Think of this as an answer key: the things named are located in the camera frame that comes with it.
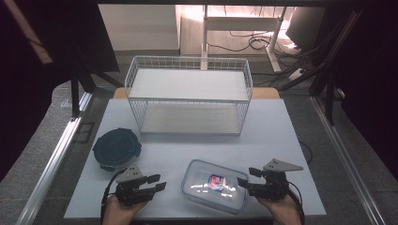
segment human hand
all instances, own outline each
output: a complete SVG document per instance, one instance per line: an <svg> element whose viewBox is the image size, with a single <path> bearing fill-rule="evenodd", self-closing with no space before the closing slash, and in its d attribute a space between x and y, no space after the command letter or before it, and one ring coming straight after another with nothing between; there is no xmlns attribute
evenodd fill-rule
<svg viewBox="0 0 398 225"><path fill-rule="evenodd" d="M257 201L263 204L275 220L280 224L300 225L299 210L293 199L286 195L283 199L278 201L271 201L257 198Z"/></svg>
<svg viewBox="0 0 398 225"><path fill-rule="evenodd" d="M102 225L129 225L135 215L147 202L125 206L119 202L115 195L108 198Z"/></svg>

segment round container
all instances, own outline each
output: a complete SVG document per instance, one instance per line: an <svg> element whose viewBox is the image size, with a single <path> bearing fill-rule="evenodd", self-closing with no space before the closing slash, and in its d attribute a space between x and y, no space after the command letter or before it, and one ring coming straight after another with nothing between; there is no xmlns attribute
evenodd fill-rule
<svg viewBox="0 0 398 225"><path fill-rule="evenodd" d="M118 128L98 138L93 151L99 166L105 171L113 172L139 157L141 144L132 130Z"/></svg>

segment gray floor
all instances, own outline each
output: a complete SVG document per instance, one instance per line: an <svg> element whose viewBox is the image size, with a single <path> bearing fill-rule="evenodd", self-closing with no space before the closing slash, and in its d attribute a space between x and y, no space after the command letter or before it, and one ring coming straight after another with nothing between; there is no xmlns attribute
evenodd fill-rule
<svg viewBox="0 0 398 225"><path fill-rule="evenodd" d="M178 54L178 52L173 51L117 52L121 73L112 73L111 75L124 82L124 74L127 72L132 56L143 53L156 55ZM214 54L223 55L222 52L215 52ZM249 54L243 55L243 57L248 58L252 73L270 73L272 71L267 57L264 55ZM261 83L274 78L275 76L272 75L255 75L253 76L253 82ZM76 174L80 173L86 156L90 151L107 99L112 96L115 90L107 82L97 78L95 80L99 88L94 93L90 111L87 112L89 116L85 117L76 139L71 144L58 176L54 179L43 206L38 212L35 224L99 223L97 219L70 221L62 218L74 186L79 179ZM307 88L309 83L311 83L311 80L280 93L297 132L298 139L311 147L313 159L309 163L309 167L328 213L324 217L307 217L307 224L371 224L358 193L353 188L341 159L336 153L335 147L330 141L319 114L308 95ZM64 83L54 89L53 103L37 132L7 177L0 183L0 224L15 224L32 190L35 188L70 119L71 107L68 103L66 104L66 99L70 100L69 83ZM342 142L352 157L361 178L371 191L385 219L385 223L398 224L398 215L395 213L398 208L397 181L380 161L375 151L350 123L338 100L334 102L333 115L335 128L339 132ZM310 152L307 147L302 146L302 150L303 154L309 158ZM71 161L74 161L76 166L69 167Z"/></svg>

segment white tabletop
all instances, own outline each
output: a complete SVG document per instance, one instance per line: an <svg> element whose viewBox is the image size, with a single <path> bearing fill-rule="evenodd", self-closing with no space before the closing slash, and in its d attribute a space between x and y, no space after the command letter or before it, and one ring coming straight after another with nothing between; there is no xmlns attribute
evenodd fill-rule
<svg viewBox="0 0 398 225"><path fill-rule="evenodd" d="M273 158L302 166L303 171L287 172L287 179L299 188L307 216L326 214L282 99L252 100L240 136L141 135L128 101L111 99L96 139L116 128L132 129L137 135L142 153L136 164L142 173L159 173L160 182L167 182L166 189L155 195L138 213L138 218L270 216L269 211L251 196L247 196L246 206L237 216L188 201L181 193L181 182L189 163L196 158L247 174L249 167L261 169ZM100 169L91 151L65 218L99 218L100 200L112 176L112 172ZM250 182L265 183L265 179L250 176Z"/></svg>

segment metal frame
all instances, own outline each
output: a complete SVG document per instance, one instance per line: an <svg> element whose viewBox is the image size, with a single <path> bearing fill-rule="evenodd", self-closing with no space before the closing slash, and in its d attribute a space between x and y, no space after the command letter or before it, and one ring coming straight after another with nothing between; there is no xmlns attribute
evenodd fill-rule
<svg viewBox="0 0 398 225"><path fill-rule="evenodd" d="M316 112L318 113L319 118L321 119L321 122L325 127L325 131L328 133L329 138L336 150L336 153L342 161L345 172L347 173L348 178L352 183L352 186L357 192L363 208L365 209L365 212L371 220L372 224L386 224L378 209L375 199L372 196L372 193L369 191L362 178L360 177L360 173L358 172L353 160L351 159L351 156L349 156L342 140L340 139L339 133L334 126L331 126L328 123L328 118L324 115L325 109L323 107L320 97L311 97L311 101L313 102Z"/></svg>
<svg viewBox="0 0 398 225"><path fill-rule="evenodd" d="M80 100L80 111L84 112L91 99L91 94L84 93ZM41 207L44 198L56 176L56 173L62 163L62 159L68 151L73 135L82 121L82 114L80 113L75 119L69 121L64 130L54 152L47 163L44 172L38 180L29 200L27 201L20 217L16 224L32 224L35 220L38 210Z"/></svg>
<svg viewBox="0 0 398 225"><path fill-rule="evenodd" d="M208 56L207 31L273 31L274 33L269 45L266 47L266 51L274 72L281 72L281 67L274 51L286 9L287 7L283 8L283 12L278 18L208 17L207 6L204 6L201 56L203 58Z"/></svg>

